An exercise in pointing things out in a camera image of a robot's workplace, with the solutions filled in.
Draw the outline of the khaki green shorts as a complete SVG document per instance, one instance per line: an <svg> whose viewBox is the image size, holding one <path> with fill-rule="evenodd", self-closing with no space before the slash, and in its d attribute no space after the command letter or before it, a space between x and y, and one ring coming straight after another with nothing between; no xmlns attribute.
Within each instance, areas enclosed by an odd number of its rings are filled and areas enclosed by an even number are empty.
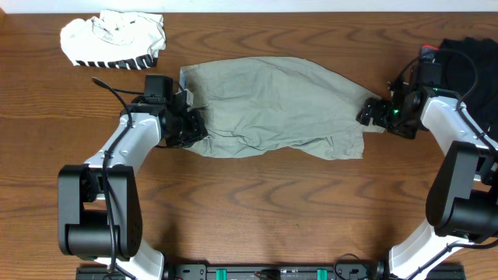
<svg viewBox="0 0 498 280"><path fill-rule="evenodd" d="M356 120L373 93L319 64L249 57L181 67L208 134L190 151L212 158L259 156L285 147L321 159L360 159L366 133Z"/></svg>

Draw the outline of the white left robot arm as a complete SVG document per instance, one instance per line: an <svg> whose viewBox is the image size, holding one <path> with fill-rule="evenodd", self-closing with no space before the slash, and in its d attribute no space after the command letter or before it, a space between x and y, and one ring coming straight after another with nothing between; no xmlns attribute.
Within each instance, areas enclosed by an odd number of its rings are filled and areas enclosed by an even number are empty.
<svg viewBox="0 0 498 280"><path fill-rule="evenodd" d="M206 136L187 89L152 89L124 105L104 146L80 165L58 174L58 245L66 255L92 261L77 279L171 279L164 253L142 237L136 174L165 142L183 148Z"/></svg>

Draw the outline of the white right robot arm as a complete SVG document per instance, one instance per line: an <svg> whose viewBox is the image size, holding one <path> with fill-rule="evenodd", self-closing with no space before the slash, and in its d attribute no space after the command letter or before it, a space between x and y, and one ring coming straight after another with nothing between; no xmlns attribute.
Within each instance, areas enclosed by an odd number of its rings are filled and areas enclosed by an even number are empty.
<svg viewBox="0 0 498 280"><path fill-rule="evenodd" d="M464 279L444 260L460 249L497 245L497 143L477 128L455 91L424 86L395 102L369 98L356 117L391 132L410 121L437 140L444 161L426 199L426 217L370 270L371 279Z"/></svg>

